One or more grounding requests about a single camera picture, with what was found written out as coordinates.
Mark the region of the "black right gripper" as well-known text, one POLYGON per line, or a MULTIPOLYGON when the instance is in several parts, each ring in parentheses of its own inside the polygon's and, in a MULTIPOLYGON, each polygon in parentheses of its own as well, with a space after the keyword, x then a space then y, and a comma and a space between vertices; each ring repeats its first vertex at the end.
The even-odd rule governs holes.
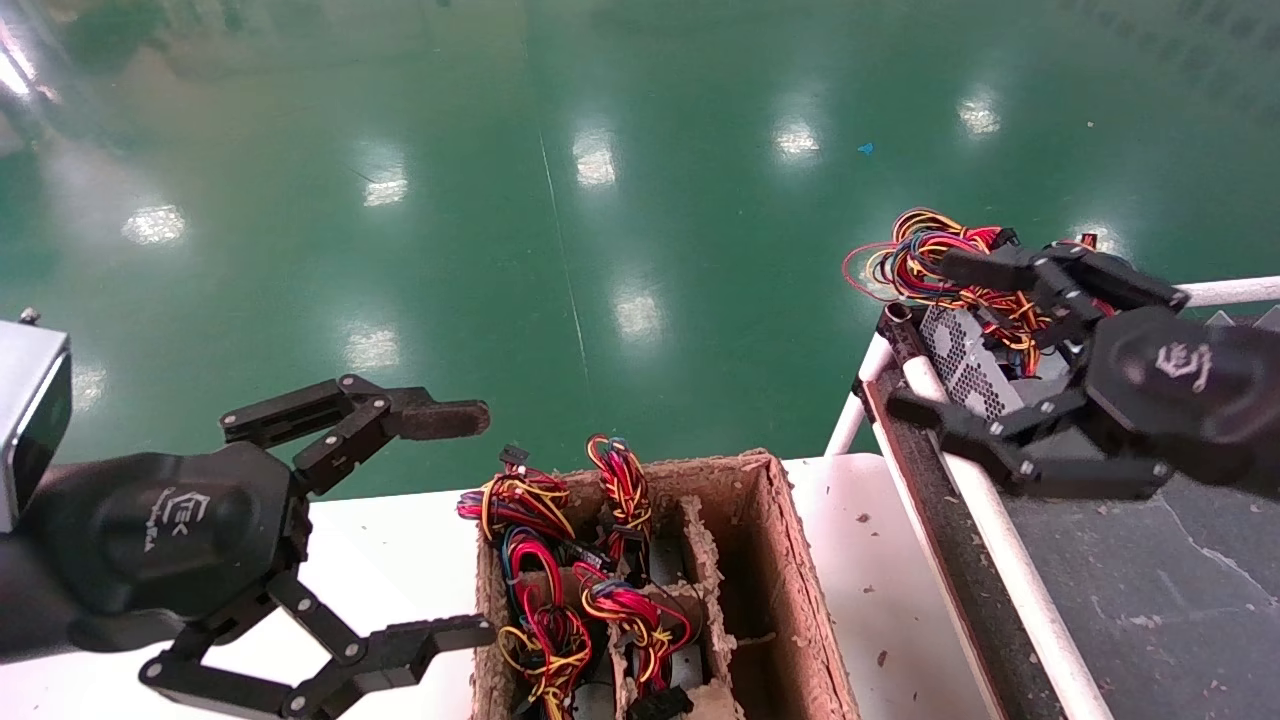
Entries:
POLYGON ((1091 345, 1085 391, 1066 389, 995 419, 896 389, 892 418, 934 434, 943 454, 979 466, 1015 496, 1146 500, 1172 479, 1265 474, 1265 331, 1179 316, 1189 295, 1120 256, 1078 243, 993 254, 948 250, 945 279, 1024 293, 1050 316, 1034 338, 1091 345), (1108 457, 1034 457, 1028 446, 1098 425, 1097 404, 1135 441, 1108 457))

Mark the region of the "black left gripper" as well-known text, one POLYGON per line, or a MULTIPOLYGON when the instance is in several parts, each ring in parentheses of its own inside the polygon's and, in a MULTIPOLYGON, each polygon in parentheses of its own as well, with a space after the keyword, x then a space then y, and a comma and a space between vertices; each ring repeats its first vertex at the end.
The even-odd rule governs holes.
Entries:
POLYGON ((480 400, 342 375, 225 414, 225 442, 251 445, 51 468, 29 502, 29 648, 113 653, 175 638, 141 683, 241 719, 338 719, 367 694, 417 685, 436 656, 493 644, 497 629, 474 614, 357 635, 296 577, 306 495, 325 495, 393 439, 489 425, 480 400), (293 469, 264 451, 310 436, 293 469), (276 609, 326 651, 312 676, 287 685, 205 665, 276 609))

